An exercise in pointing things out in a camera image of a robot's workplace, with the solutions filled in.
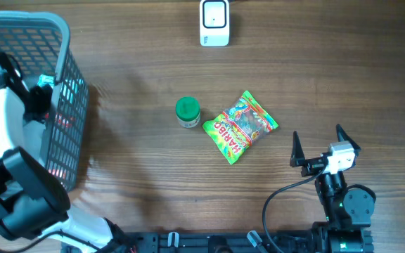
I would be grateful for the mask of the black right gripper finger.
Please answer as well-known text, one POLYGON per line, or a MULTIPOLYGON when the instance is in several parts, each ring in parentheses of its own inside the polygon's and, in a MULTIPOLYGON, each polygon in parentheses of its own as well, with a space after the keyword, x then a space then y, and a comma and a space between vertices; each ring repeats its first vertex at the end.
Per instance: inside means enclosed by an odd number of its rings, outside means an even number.
POLYGON ((336 134, 337 134, 337 139, 339 140, 339 142, 341 141, 348 141, 353 149, 354 149, 354 153, 356 155, 359 154, 359 152, 361 151, 361 147, 352 139, 350 138, 346 131, 340 126, 340 124, 336 125, 336 134))
POLYGON ((300 143, 300 138, 297 131, 293 132, 292 139, 292 153, 290 156, 290 166, 291 167, 302 167, 306 164, 306 158, 304 156, 304 151, 300 143))

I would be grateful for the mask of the teal white snack pouch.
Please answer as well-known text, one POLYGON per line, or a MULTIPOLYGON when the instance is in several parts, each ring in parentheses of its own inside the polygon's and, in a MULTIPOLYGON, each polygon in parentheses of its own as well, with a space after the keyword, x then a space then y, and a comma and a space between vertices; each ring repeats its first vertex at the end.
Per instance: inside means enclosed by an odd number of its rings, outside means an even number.
POLYGON ((41 74, 39 76, 39 80, 37 82, 37 85, 40 86, 40 87, 50 86, 53 89, 54 86, 55 86, 55 77, 45 75, 45 74, 41 74))

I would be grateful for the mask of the red candy bar wrapper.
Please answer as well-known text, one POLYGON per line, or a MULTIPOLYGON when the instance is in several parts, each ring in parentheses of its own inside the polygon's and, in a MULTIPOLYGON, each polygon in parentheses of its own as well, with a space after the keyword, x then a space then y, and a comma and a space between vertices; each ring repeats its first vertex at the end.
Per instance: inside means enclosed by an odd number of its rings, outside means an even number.
POLYGON ((73 116, 66 116, 66 115, 62 115, 60 113, 56 113, 56 116, 54 118, 54 122, 56 124, 58 124, 59 126, 62 126, 65 129, 68 129, 75 122, 75 118, 73 116))

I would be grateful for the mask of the green Haribo gummy bag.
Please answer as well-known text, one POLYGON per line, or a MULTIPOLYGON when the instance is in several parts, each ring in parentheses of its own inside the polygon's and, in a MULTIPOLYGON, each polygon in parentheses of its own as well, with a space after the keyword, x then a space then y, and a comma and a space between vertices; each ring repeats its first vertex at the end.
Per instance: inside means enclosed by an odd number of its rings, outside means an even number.
POLYGON ((250 146, 277 129, 278 123, 249 91, 244 91, 231 107, 202 127, 229 164, 234 164, 250 146))

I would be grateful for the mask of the green lid white jar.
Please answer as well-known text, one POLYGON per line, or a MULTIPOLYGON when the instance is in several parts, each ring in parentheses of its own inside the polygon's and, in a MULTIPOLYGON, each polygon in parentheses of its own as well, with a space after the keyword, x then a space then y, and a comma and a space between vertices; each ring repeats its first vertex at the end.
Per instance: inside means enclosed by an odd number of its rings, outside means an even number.
POLYGON ((184 128, 193 128, 200 122, 200 104, 191 96, 180 98, 175 105, 179 124, 184 128))

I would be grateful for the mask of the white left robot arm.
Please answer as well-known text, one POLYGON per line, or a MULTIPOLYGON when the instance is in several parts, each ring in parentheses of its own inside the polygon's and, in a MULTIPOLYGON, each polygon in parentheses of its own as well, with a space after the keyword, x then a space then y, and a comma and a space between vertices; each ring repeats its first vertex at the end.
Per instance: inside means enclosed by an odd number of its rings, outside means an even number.
POLYGON ((82 252, 111 252, 116 228, 107 219, 74 207, 61 183, 45 170, 25 118, 34 124, 51 107, 50 84, 27 88, 13 56, 0 52, 0 235, 31 240, 26 249, 51 238, 82 252))

